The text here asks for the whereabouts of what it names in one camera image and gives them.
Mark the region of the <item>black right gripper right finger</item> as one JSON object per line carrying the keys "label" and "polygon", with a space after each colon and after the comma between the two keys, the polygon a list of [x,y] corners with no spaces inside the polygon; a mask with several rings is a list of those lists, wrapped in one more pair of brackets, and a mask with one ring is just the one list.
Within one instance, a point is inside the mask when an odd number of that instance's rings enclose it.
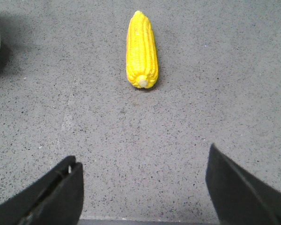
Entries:
{"label": "black right gripper right finger", "polygon": [[212,144],[207,188],[221,225],[281,225],[281,192],[262,182]]}

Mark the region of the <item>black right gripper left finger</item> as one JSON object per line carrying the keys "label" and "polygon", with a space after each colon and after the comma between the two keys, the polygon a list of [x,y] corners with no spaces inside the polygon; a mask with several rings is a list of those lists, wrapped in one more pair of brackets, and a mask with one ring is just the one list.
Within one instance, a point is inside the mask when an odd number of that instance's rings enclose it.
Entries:
{"label": "black right gripper left finger", "polygon": [[76,225],[84,200],[83,167],[67,156],[28,188],[0,204],[0,225]]}

